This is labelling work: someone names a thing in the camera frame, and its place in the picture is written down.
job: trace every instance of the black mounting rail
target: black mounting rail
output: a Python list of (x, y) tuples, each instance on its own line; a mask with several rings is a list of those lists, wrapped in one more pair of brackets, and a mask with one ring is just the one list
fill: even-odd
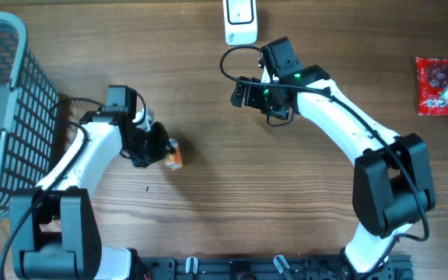
[[(175, 259), (147, 257), (141, 262), (152, 280), (338, 280), (356, 279), (345, 269), (340, 255), (312, 255), (283, 258), (288, 267), (282, 273), (273, 258)], [(389, 256), (370, 280), (412, 280), (411, 257)]]

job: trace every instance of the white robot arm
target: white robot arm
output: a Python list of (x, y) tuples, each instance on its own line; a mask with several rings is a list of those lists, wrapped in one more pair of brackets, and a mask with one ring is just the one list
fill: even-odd
[[(226, 55), (240, 48), (260, 51), (261, 80), (234, 78), (224, 71)], [(303, 68), (286, 37), (260, 49), (234, 47), (222, 56), (220, 68), (236, 82), (231, 96), (234, 106), (241, 107), (244, 99), (245, 106), (266, 114), (268, 123), (269, 117), (276, 117), (290, 119), (284, 123), (288, 124), (301, 114), (321, 128), (355, 166), (352, 203), (361, 223), (341, 253), (352, 278), (367, 278), (382, 266), (398, 238), (428, 238), (424, 212), (435, 206), (435, 193), (427, 150), (417, 135), (401, 137), (385, 128), (350, 101), (322, 68)], [(389, 178), (388, 167), (400, 169), (401, 175)], [(420, 219), (424, 237), (404, 234)]]
[[(15, 229), (25, 211), (44, 196), (13, 242), (13, 264), (19, 278), (123, 280), (136, 274), (131, 267), (136, 263), (135, 250), (101, 244), (90, 198), (119, 153), (135, 167), (147, 167), (175, 152), (151, 111), (143, 108), (135, 114), (137, 98), (127, 86), (110, 86), (107, 104), (84, 115), (75, 141), (55, 168), (36, 188), (12, 197), (10, 220)], [(61, 218), (61, 233), (41, 232), (39, 224), (57, 217)]]

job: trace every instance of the mesh basket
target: mesh basket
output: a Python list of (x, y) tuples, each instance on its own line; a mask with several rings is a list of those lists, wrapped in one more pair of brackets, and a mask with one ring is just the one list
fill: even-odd
[(0, 12), (0, 219), (15, 191), (32, 188), (51, 168), (58, 95), (27, 47), (16, 16)]

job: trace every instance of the wood grain surface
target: wood grain surface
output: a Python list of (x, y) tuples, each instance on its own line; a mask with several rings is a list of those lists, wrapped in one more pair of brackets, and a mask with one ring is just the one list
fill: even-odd
[[(109, 84), (137, 89), (185, 167), (135, 169), (114, 159), (93, 207), (103, 243), (142, 256), (337, 254), (352, 238), (353, 168), (314, 124), (270, 128), (229, 103), (219, 72), (221, 2), (2, 6), (26, 23), (29, 46), (64, 94), (106, 99)], [(427, 142), (436, 189), (426, 243), (403, 240), (416, 279), (448, 279), (448, 117), (418, 116), (414, 57), (448, 58), (448, 1), (259, 2), (259, 41), (287, 36), (381, 124)], [(257, 53), (226, 62), (260, 77)], [(71, 118), (88, 108), (76, 103)], [(422, 227), (411, 229), (422, 234)], [(0, 222), (0, 251), (9, 223)], [(12, 260), (6, 265), (13, 276)]]

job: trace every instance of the white device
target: white device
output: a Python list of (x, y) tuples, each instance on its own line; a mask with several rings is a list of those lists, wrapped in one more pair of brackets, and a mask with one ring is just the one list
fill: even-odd
[(224, 27), (228, 45), (253, 44), (257, 41), (256, 0), (222, 0)]

